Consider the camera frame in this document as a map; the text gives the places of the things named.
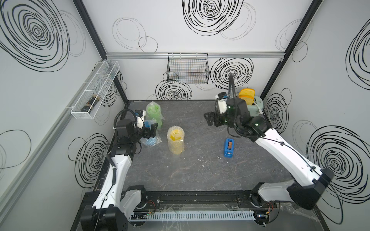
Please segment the blue plastic wine glass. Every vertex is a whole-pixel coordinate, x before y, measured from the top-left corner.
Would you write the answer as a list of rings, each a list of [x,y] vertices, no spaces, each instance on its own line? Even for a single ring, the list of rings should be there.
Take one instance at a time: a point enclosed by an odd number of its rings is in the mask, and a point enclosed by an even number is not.
[[[154,124],[155,122],[153,120],[145,120],[144,125],[146,128],[151,128],[151,125]]]

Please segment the blue tape dispenser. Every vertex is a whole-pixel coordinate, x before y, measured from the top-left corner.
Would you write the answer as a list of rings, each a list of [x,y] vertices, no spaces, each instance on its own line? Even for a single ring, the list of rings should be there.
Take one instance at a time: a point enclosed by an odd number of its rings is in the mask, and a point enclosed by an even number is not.
[[[234,155],[235,141],[231,138],[227,138],[224,144],[224,157],[232,158]]]

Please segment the yellow plastic wine glass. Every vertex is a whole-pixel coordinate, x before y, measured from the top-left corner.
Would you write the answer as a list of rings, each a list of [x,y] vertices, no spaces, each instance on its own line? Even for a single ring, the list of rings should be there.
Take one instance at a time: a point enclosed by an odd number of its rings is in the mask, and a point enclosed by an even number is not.
[[[180,129],[171,131],[169,149],[173,154],[179,155],[184,150],[184,133]]]

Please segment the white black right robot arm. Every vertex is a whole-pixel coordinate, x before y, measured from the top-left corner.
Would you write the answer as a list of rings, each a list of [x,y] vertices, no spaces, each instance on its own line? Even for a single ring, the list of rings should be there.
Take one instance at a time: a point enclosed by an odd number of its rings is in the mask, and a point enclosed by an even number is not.
[[[334,178],[332,170],[312,163],[288,144],[264,114],[252,117],[240,98],[230,98],[224,92],[219,94],[215,98],[215,111],[205,113],[204,117],[209,126],[226,125],[233,128],[237,136],[249,138],[291,174],[290,181],[258,183],[250,193],[251,203],[256,208],[271,201],[284,201],[312,210]]]

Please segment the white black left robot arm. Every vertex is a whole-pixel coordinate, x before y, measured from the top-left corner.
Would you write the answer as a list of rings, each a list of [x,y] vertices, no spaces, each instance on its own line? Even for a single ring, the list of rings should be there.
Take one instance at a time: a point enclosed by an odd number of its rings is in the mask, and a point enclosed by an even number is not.
[[[84,231],[126,231],[128,219],[140,204],[145,204],[145,188],[134,186],[124,192],[124,182],[136,153],[136,145],[142,138],[154,138],[158,123],[149,128],[124,119],[114,125],[115,139],[107,155],[110,167],[97,199],[86,206],[81,215]]]

